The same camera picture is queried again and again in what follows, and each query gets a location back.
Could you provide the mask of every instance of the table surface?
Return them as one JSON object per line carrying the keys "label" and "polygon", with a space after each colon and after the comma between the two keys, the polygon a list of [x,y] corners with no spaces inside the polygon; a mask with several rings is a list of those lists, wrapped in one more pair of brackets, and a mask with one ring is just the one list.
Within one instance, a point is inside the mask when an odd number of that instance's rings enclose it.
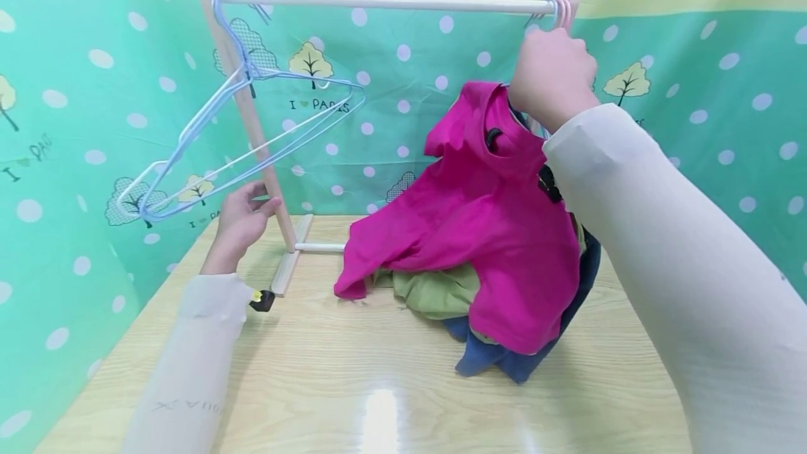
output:
{"label": "table surface", "polygon": [[[308,240],[344,242],[353,216],[316,216]],[[37,453],[118,453],[197,273],[208,228]],[[284,248],[270,231],[239,274],[268,287]],[[604,257],[594,290],[526,384],[461,378],[463,351],[392,292],[333,295],[340,254],[304,254],[286,298],[250,312],[215,453],[690,453],[678,396]]]}

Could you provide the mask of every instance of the human hand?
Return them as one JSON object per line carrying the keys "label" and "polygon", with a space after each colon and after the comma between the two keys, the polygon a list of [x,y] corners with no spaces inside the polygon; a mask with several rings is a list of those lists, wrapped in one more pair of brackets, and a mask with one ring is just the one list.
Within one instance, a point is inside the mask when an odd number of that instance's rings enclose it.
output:
{"label": "human hand", "polygon": [[202,275],[235,272],[240,259],[263,235],[267,221],[282,204],[279,198],[255,200],[265,195],[266,186],[260,180],[227,195],[221,205],[219,229],[202,265]]}
{"label": "human hand", "polygon": [[510,103],[554,134],[574,116],[600,104],[591,91],[596,71],[597,62],[583,39],[570,38],[566,29],[535,30],[521,44]]}

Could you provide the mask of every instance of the pile of clothes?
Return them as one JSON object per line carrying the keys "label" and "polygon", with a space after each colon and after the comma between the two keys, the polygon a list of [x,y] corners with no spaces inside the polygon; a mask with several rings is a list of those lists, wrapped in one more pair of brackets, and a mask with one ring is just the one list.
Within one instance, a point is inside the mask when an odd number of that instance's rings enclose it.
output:
{"label": "pile of clothes", "polygon": [[429,132],[440,158],[390,204],[350,226],[334,291],[366,278],[466,343],[458,373],[496,365],[523,383],[557,343],[600,266],[600,244],[568,213],[504,84],[468,82]]}

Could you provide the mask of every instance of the pink shirt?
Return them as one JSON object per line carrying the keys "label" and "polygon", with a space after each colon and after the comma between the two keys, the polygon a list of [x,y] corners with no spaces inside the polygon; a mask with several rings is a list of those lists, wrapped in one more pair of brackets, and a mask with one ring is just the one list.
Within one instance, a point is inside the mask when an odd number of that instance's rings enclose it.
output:
{"label": "pink shirt", "polygon": [[[504,132],[496,153],[486,130]],[[377,213],[350,226],[334,293],[364,298],[378,268],[444,270],[471,262],[481,288],[471,327],[533,354],[558,336],[579,283],[579,244],[563,203],[538,187],[544,140],[517,123],[506,87],[468,82],[426,137],[441,158]]]}

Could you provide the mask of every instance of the green wallpaper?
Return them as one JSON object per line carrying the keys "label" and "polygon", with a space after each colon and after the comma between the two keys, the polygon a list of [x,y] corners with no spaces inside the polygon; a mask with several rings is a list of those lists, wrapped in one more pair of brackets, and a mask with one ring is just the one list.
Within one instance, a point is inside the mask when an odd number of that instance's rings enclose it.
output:
{"label": "green wallpaper", "polygon": [[[366,89],[365,106],[277,164],[297,214],[368,214],[407,188],[431,161],[425,135],[462,84],[509,77],[525,21],[265,12],[267,22],[248,7],[228,10],[257,60],[298,70],[294,56],[306,50]],[[802,296],[806,25],[803,13],[735,12],[574,26],[599,59],[599,97],[629,110]],[[169,156],[223,76],[198,0],[0,0],[0,75],[0,452],[26,454],[217,215],[213,197],[149,225],[111,201]],[[270,136],[345,95],[305,81],[254,89]],[[229,104],[153,200],[246,147]],[[237,172],[225,173],[213,183]]]}

